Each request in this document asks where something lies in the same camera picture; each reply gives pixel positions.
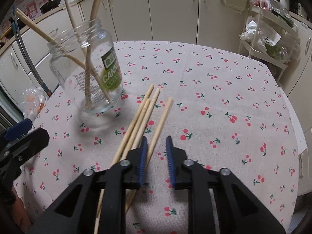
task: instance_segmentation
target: white tablecloth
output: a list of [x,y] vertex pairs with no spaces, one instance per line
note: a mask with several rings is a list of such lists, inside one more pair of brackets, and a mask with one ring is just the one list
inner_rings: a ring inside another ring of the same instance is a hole
[[124,91],[113,110],[93,116],[80,113],[59,87],[34,122],[34,128],[49,132],[50,143],[23,166],[14,182],[31,219],[84,169],[109,168],[153,83],[161,93],[145,131],[148,141],[166,100],[174,97],[175,102],[149,164],[147,184],[127,214],[127,233],[187,233],[187,191],[171,188],[168,135],[205,168],[231,169],[287,229],[297,195],[297,142],[285,101],[266,65],[184,43],[126,41],[115,47]]

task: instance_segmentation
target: silver bolt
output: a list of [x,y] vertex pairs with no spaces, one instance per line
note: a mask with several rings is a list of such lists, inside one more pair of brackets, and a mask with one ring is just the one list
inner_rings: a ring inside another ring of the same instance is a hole
[[227,168],[223,168],[223,169],[221,169],[220,173],[223,176],[227,176],[227,175],[230,175],[231,171]]
[[126,166],[128,166],[128,165],[130,164],[130,161],[127,160],[127,159],[121,160],[121,161],[119,162],[119,164],[120,164],[121,166],[123,166],[123,167],[126,167]]
[[92,169],[85,169],[83,171],[83,175],[85,176],[91,176],[93,174],[93,170]]
[[184,165],[186,165],[186,166],[191,166],[191,165],[194,164],[194,161],[191,160],[191,159],[186,159],[186,160],[184,160],[183,163],[184,163]]

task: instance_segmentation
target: jar label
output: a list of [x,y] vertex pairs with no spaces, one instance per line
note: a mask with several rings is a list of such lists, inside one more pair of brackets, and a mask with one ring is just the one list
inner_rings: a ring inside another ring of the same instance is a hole
[[100,78],[101,88],[113,91],[119,87],[122,81],[121,70],[114,47],[104,54],[101,59],[104,65]]

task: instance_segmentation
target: tablecloth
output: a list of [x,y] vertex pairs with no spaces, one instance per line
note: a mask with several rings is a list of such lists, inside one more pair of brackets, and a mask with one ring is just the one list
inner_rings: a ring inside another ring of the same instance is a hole
[[267,66],[239,54],[185,43],[125,41],[116,42],[115,48],[124,80],[115,108],[96,115],[80,112],[59,87],[33,123],[33,129],[49,132],[50,142],[22,167],[14,182],[31,219],[84,169],[109,168],[153,83],[161,93],[145,130],[148,141],[167,99],[175,101],[146,182],[127,214],[127,233],[187,233],[187,191],[175,191],[170,184],[168,135],[205,168],[232,170],[287,229],[297,195],[297,142]]

